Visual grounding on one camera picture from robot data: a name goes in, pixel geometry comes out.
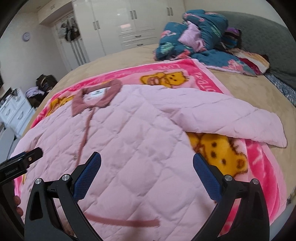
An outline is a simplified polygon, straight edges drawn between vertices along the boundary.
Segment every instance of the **bear print blanket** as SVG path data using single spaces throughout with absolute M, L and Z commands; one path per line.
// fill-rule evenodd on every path
M 32 128 L 58 108 L 73 100 L 80 89 L 113 79 L 119 79 L 124 85 L 144 84 L 163 85 L 167 88 L 195 88 L 231 96 L 226 87 L 197 60 L 165 61 L 101 74 L 58 92 L 35 119 Z M 252 178 L 260 181 L 267 202 L 270 223 L 282 213 L 286 203 L 286 185 L 280 167 L 266 143 L 211 133 L 187 132 L 187 136 L 192 149 L 200 152 L 208 163 L 217 166 L 224 175 L 230 174 L 240 181 L 249 182 Z M 25 176 L 15 180 L 16 195 L 21 195 L 25 181 Z M 239 200 L 235 202 L 221 234 L 229 230 L 238 205 Z M 91 223 L 98 221 L 93 216 L 94 214 L 86 215 Z

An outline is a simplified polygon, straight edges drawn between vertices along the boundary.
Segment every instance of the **white wardrobe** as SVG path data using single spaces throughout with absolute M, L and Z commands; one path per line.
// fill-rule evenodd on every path
M 183 0 L 73 0 L 90 61 L 156 44 L 167 22 L 182 22 Z

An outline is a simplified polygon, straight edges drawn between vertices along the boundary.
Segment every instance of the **ceiling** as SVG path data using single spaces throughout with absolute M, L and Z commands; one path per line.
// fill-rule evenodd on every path
M 51 0 L 29 0 L 20 9 L 19 13 L 38 12 L 40 8 L 44 7 Z

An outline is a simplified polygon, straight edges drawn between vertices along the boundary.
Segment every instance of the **clothing label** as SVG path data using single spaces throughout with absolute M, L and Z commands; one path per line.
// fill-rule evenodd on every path
M 91 98 L 100 97 L 100 96 L 104 95 L 105 92 L 106 92 L 106 90 L 108 90 L 109 88 L 110 88 L 110 87 L 108 87 L 108 88 L 103 88 L 103 89 L 96 90 L 96 91 L 93 91 L 93 92 L 89 93 L 89 94 L 90 94 L 90 97 L 91 97 Z

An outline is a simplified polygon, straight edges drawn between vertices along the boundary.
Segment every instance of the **pink quilted jacket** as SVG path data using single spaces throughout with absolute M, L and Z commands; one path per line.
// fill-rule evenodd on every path
M 87 100 L 104 87 L 110 88 L 102 98 Z M 28 170 L 21 208 L 26 210 L 36 178 L 57 180 L 97 151 L 102 166 L 78 204 L 105 241 L 191 240 L 215 203 L 193 168 L 186 131 L 287 144 L 276 114 L 242 100 L 113 80 L 81 90 L 21 139 L 15 155 L 44 151 Z

